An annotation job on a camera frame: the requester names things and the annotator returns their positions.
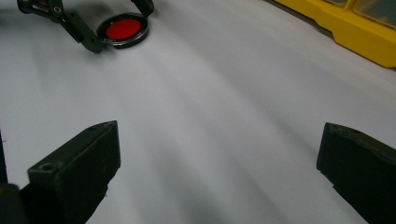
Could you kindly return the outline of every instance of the transparent compartment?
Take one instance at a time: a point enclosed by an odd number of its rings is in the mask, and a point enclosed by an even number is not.
[[[337,6],[344,6],[347,3],[347,0],[325,0],[325,1],[333,3]]]
[[[396,0],[357,0],[356,13],[396,29]]]

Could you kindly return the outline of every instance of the red disc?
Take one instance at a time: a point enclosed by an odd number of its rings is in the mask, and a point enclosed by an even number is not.
[[[140,21],[124,19],[113,22],[107,29],[106,35],[113,40],[122,40],[135,35],[140,30]]]

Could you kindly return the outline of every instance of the yellow container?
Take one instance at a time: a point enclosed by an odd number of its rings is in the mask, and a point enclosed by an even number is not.
[[[396,67],[396,0],[276,0],[332,32],[335,42]]]

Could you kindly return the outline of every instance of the yellow plastic case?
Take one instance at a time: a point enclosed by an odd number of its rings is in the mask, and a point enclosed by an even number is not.
[[[332,32],[335,42],[396,67],[396,0],[276,0]]]

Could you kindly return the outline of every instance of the gray surface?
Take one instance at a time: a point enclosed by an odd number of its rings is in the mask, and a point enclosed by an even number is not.
[[[329,121],[396,147],[396,73],[264,1],[155,4],[147,40],[100,55],[0,4],[10,182],[24,186],[30,166],[116,119],[121,169],[89,223],[365,223],[316,170],[320,138]],[[64,5],[93,29],[135,10]]]

